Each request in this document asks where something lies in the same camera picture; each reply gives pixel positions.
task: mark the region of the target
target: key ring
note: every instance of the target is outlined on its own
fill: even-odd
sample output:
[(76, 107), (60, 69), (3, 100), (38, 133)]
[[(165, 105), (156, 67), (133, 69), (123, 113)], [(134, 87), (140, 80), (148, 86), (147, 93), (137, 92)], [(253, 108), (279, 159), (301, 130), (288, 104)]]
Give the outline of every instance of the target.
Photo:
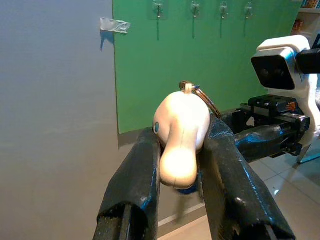
[(179, 88), (181, 91), (185, 89), (186, 84), (192, 84), (192, 92), (205, 102), (208, 108), (213, 112), (213, 114), (218, 119), (221, 119), (222, 115), (220, 111), (218, 110), (214, 102), (211, 101), (211, 99), (200, 89), (200, 86), (194, 85), (192, 82), (189, 82), (189, 81), (181, 81), (179, 83)]

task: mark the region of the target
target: white floor tile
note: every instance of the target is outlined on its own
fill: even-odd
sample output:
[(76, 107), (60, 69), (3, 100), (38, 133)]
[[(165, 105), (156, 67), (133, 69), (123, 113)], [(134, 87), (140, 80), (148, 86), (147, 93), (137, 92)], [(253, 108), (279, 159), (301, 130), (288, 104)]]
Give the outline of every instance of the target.
[(290, 168), (280, 175), (320, 205), (320, 159)]
[(158, 240), (211, 240), (207, 216), (203, 216)]
[(269, 167), (263, 164), (261, 161), (254, 161), (249, 164), (255, 173), (264, 181), (277, 175), (276, 172), (272, 171)]
[(320, 206), (279, 175), (265, 184), (297, 240), (320, 240)]
[(290, 154), (285, 154), (276, 158), (266, 157), (260, 161), (275, 171), (277, 174), (280, 174), (297, 164), (297, 157), (291, 156)]

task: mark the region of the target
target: green board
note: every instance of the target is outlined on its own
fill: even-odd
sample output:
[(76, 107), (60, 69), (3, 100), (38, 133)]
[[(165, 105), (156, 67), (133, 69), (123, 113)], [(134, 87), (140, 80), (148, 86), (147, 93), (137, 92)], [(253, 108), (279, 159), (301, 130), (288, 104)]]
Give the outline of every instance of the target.
[(248, 20), (248, 0), (226, 2), (221, 21), (221, 1), (202, 1), (193, 38), (191, 2), (167, 0), (158, 39), (148, 0), (113, 0), (113, 18), (131, 23), (127, 35), (115, 36), (120, 134), (151, 126), (158, 105), (179, 91), (181, 80), (200, 85), (221, 111), (265, 94), (250, 59), (264, 40), (290, 34), (301, 2), (253, 0)]

